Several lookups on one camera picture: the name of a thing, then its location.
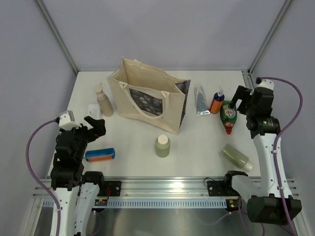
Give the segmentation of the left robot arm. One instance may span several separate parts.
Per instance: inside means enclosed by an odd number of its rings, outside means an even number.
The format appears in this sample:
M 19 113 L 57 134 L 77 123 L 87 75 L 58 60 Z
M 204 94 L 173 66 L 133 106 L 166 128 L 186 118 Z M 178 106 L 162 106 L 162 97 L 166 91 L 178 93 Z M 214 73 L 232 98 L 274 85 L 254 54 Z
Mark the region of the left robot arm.
M 88 143 L 106 134 L 105 120 L 86 116 L 91 128 L 78 124 L 68 113 L 57 118 L 53 168 L 50 173 L 55 201 L 51 233 L 58 236 L 83 236 L 94 199 L 105 192 L 102 172 L 83 172 L 82 163 Z

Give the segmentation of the orange blue spray bottle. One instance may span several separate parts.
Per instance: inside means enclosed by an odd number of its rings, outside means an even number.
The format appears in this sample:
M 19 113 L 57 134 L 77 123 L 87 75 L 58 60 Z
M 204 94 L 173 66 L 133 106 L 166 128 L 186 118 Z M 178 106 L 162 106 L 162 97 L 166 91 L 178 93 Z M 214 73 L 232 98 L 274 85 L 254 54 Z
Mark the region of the orange blue spray bottle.
M 209 108 L 210 113 L 217 114 L 220 111 L 223 101 L 224 101 L 224 92 L 223 92 L 223 89 L 219 87 L 219 91 L 216 92 L 213 96 L 213 100 Z

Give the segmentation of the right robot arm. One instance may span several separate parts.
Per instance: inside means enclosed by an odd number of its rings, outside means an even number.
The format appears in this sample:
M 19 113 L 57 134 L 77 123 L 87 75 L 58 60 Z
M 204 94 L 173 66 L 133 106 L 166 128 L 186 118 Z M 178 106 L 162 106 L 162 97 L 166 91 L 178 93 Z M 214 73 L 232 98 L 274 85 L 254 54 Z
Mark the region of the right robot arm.
M 277 118 L 271 115 L 274 92 L 272 88 L 256 87 L 251 90 L 238 86 L 230 107 L 241 103 L 237 111 L 246 115 L 247 128 L 255 145 L 261 174 L 257 188 L 248 175 L 228 171 L 223 179 L 223 190 L 236 193 L 246 202 L 249 220 L 255 223 L 287 225 L 302 210 L 300 200 L 294 199 L 288 186 L 281 156 L 282 129 Z

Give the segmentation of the green jar beige lid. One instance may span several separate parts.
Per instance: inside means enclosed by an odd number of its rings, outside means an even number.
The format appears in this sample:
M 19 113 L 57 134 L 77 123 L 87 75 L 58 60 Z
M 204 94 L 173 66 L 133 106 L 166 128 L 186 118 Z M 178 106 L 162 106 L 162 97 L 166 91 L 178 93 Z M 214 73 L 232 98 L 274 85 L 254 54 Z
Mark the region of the green jar beige lid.
M 166 135 L 159 135 L 155 141 L 155 152 L 158 157 L 165 158 L 170 152 L 170 139 Z

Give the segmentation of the beige pump bottle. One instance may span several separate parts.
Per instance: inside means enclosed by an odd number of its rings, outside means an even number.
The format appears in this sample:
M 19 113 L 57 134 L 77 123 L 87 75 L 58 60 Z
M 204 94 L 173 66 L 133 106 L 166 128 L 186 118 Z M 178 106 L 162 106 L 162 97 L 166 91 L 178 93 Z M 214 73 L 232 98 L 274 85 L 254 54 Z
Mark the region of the beige pump bottle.
M 113 107 L 110 103 L 108 96 L 103 91 L 102 83 L 99 83 L 93 88 L 94 93 L 96 94 L 97 102 L 99 104 L 100 110 L 106 117 L 113 115 Z

